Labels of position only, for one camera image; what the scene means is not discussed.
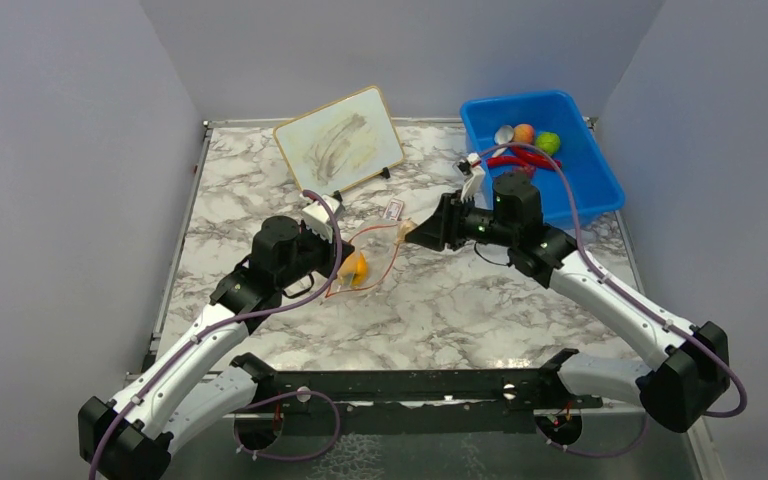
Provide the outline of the garlic bulb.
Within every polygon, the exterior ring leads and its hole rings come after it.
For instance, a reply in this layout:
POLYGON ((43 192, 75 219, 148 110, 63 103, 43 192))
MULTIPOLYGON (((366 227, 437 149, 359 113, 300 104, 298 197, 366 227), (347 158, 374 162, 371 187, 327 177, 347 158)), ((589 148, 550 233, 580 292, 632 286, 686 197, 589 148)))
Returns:
POLYGON ((412 220, 404 220, 398 226, 398 239, 401 242, 406 240, 409 233, 413 232, 417 228, 417 224, 412 220))

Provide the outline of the clear zip bag orange zipper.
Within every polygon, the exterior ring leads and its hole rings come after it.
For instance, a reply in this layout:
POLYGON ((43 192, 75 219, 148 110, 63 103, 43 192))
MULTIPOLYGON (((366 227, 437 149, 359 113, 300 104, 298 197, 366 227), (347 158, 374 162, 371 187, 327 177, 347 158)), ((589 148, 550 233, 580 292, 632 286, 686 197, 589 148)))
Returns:
POLYGON ((402 221, 404 220, 369 220, 350 236, 349 245, 366 257, 369 266, 368 277, 366 282, 357 288, 341 286, 336 278, 326 291, 326 299, 369 293, 387 278, 405 242, 398 239, 398 226, 402 221))

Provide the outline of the yellow bell pepper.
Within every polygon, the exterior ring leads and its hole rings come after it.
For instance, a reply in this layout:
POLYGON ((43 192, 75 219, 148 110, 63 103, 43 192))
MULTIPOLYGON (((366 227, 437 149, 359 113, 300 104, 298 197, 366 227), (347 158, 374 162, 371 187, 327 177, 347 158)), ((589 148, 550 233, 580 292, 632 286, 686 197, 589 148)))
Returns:
POLYGON ((362 286, 368 277, 369 266, 366 257, 359 251, 354 251, 346 257, 337 274, 339 284, 348 288, 362 286))

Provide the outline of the red grape bunch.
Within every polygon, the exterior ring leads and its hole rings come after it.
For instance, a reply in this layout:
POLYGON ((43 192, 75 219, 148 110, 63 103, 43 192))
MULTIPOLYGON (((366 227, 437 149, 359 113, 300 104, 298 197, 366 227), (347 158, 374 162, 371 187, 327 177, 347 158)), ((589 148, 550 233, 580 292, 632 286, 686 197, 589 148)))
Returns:
POLYGON ((518 172, 526 175, 529 179, 533 179, 537 169, 530 164, 515 166, 512 168, 512 172, 518 172))

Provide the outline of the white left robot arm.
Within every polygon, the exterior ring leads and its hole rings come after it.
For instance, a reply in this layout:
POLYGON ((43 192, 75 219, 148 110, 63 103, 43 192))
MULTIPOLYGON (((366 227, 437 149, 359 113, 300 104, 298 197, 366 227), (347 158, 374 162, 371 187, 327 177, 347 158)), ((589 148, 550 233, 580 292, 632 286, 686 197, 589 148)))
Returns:
POLYGON ((285 304, 288 286, 313 273, 331 284, 352 251, 328 209, 317 208, 302 221, 267 218, 251 253, 219 282, 185 335, 112 398, 92 397, 81 407, 79 452, 89 477, 159 479, 184 445, 224 415, 269 406, 275 386, 261 360, 253 372, 234 366, 209 383, 203 378, 269 316, 297 309, 327 289, 285 304))

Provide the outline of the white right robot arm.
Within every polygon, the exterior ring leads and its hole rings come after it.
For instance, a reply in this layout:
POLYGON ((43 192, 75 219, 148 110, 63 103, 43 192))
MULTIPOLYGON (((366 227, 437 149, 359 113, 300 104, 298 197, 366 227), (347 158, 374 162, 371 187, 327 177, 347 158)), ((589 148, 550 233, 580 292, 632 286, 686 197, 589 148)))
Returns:
POLYGON ((684 433, 712 415, 731 386, 725 331, 675 316, 611 274, 573 236, 544 221, 540 192, 523 173, 494 179, 490 209, 464 191, 442 195, 405 239, 435 251, 469 241, 501 246, 514 269, 583 307, 638 354, 636 361, 566 355, 537 380, 549 406, 595 395, 639 406, 660 426, 684 433))

